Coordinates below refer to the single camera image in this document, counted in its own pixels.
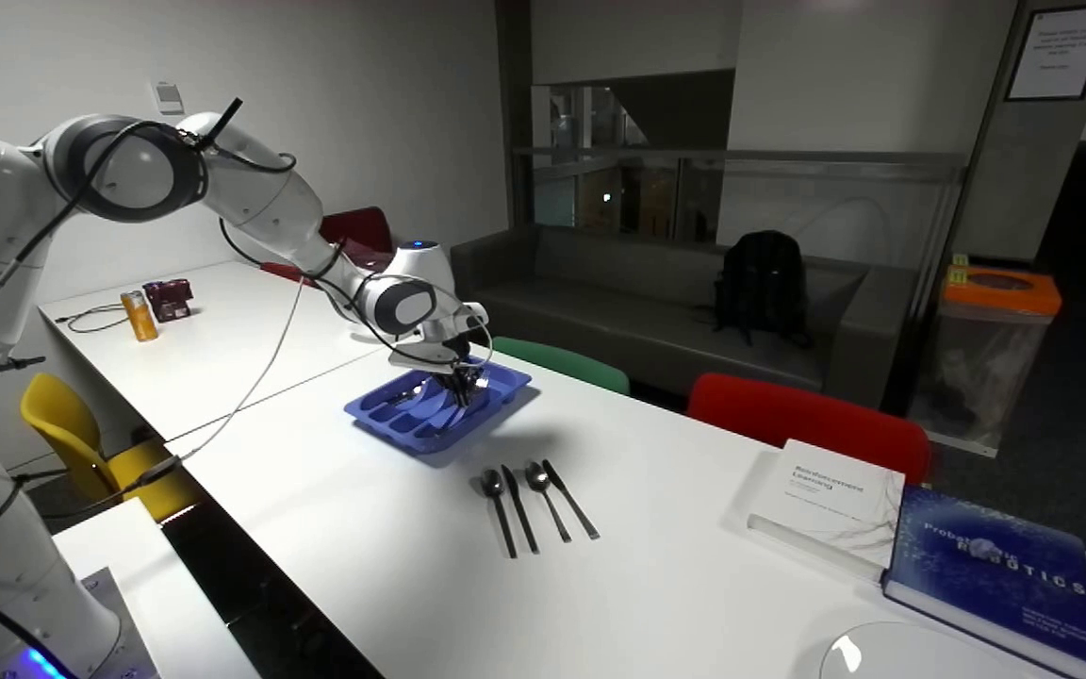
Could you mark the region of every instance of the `white table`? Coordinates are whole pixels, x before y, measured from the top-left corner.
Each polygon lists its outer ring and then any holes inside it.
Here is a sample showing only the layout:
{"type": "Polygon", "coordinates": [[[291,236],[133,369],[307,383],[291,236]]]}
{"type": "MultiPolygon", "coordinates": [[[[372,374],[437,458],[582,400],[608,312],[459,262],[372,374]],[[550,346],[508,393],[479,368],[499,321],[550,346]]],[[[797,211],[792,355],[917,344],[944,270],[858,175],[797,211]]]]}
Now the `white table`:
{"type": "MultiPolygon", "coordinates": [[[[293,282],[251,263],[219,263],[186,277],[192,282],[196,316],[159,325],[159,339],[137,344],[133,325],[107,331],[71,331],[59,316],[115,306],[119,292],[99,292],[40,306],[45,321],[167,439],[190,439],[229,414],[247,385],[268,368],[280,331],[285,328],[293,282]]],[[[320,292],[303,292],[285,344],[251,393],[259,405],[293,389],[307,379],[329,374],[363,355],[381,355],[381,344],[354,339],[352,325],[320,292]]]]}
{"type": "Polygon", "coordinates": [[[112,507],[59,531],[58,551],[75,579],[110,565],[162,679],[255,677],[139,501],[112,507]]]}
{"type": "Polygon", "coordinates": [[[959,659],[944,677],[1039,677],[887,603],[873,580],[725,531],[765,444],[503,361],[540,393],[449,465],[352,428],[342,405],[400,374],[368,359],[246,413],[190,467],[395,679],[819,677],[827,646],[858,623],[934,631],[959,659]],[[506,558],[474,476],[542,458],[604,539],[553,497],[574,527],[558,544],[542,497],[524,490],[542,556],[506,558]]]}

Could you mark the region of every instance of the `white robotic arm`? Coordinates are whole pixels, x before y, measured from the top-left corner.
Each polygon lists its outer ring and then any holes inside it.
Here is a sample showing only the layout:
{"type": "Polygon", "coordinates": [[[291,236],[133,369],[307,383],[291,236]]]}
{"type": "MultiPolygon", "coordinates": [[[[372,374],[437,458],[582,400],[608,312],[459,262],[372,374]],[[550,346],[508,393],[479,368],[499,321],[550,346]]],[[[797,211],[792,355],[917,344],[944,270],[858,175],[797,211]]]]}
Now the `white robotic arm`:
{"type": "MultiPolygon", "coordinates": [[[[178,128],[133,118],[78,118],[39,146],[0,144],[0,369],[17,368],[17,344],[49,236],[75,211],[112,223],[162,221],[186,203],[206,203],[276,263],[320,286],[330,306],[381,335],[410,368],[469,374],[469,335],[488,328],[471,302],[437,295],[422,280],[388,280],[352,263],[318,236],[320,199],[293,162],[229,128],[237,101],[178,128]]],[[[92,677],[115,638],[59,563],[26,497],[10,501],[0,467],[0,613],[45,646],[75,677],[92,677]]],[[[39,651],[0,631],[0,673],[31,677],[39,651]]]]}

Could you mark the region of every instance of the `blue tray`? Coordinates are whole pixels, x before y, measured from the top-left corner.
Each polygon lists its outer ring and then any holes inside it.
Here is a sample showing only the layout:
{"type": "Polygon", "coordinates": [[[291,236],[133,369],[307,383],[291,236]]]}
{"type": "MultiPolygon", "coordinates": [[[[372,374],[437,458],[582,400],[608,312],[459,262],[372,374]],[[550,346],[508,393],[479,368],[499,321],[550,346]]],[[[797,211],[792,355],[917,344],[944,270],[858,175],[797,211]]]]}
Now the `blue tray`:
{"type": "Polygon", "coordinates": [[[459,400],[433,374],[410,369],[352,400],[348,413],[363,432],[393,441],[395,451],[433,458],[503,414],[526,383],[526,374],[489,361],[479,369],[469,400],[459,400]]]}

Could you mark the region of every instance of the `red cushion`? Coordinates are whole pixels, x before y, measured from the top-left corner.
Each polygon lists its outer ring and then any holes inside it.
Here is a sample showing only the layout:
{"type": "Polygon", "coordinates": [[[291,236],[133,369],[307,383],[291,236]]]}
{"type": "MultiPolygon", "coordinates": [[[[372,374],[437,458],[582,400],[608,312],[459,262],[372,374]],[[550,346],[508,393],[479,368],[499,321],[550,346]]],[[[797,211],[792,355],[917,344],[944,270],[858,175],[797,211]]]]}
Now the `red cushion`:
{"type": "Polygon", "coordinates": [[[357,270],[386,273],[395,243],[381,207],[335,211],[320,221],[323,243],[342,243],[357,270]]]}
{"type": "Polygon", "coordinates": [[[931,467],[931,451],[917,422],[806,389],[735,374],[701,374],[694,383],[685,414],[768,444],[801,439],[837,451],[846,458],[906,471],[909,485],[924,485],[931,467]]]}

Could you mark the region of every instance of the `sign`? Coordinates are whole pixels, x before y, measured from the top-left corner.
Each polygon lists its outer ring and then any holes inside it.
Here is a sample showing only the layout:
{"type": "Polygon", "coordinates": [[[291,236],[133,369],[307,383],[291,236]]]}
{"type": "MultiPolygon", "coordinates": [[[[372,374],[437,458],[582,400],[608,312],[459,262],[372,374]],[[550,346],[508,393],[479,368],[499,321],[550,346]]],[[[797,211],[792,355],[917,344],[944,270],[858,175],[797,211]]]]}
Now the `sign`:
{"type": "Polygon", "coordinates": [[[1012,101],[1086,97],[1086,8],[1032,11],[1012,101]]]}

